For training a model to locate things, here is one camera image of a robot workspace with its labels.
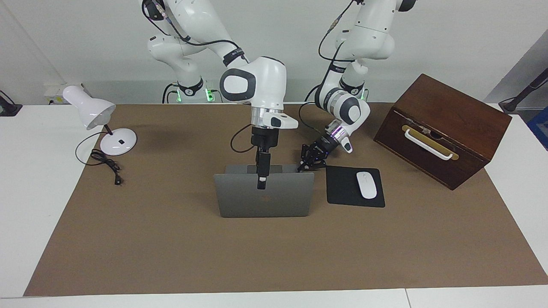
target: brown wooden chest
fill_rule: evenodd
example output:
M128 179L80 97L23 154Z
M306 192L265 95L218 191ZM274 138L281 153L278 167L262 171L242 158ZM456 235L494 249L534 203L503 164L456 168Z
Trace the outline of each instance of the brown wooden chest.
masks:
M493 159L510 120L423 74L394 104L375 141L454 190Z

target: wall outlet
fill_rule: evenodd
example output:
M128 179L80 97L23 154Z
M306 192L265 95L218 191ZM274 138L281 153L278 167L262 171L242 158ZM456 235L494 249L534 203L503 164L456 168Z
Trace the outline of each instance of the wall outlet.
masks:
M87 93L84 85L81 83L47 85L44 93L45 103L48 105L69 105L69 102L63 98L63 90L70 85L77 85Z

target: computer mouse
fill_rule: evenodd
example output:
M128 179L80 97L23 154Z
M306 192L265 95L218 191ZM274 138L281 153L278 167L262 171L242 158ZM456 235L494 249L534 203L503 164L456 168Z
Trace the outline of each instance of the computer mouse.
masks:
M359 190L365 199L374 199L377 195L375 180L371 173L363 171L356 174L358 178Z

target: blue object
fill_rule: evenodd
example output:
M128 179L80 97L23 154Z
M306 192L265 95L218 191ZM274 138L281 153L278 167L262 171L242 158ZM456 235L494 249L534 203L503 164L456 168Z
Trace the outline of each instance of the blue object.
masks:
M548 107L544 108L536 117L527 122L529 129L548 150Z

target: lamp shade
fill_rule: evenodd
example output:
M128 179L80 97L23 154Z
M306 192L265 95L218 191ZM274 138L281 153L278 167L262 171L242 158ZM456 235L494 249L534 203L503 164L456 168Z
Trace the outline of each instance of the lamp shade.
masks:
M102 99L94 99L78 86L70 85L63 90L63 98L78 108L80 120L87 130L107 125L116 105Z

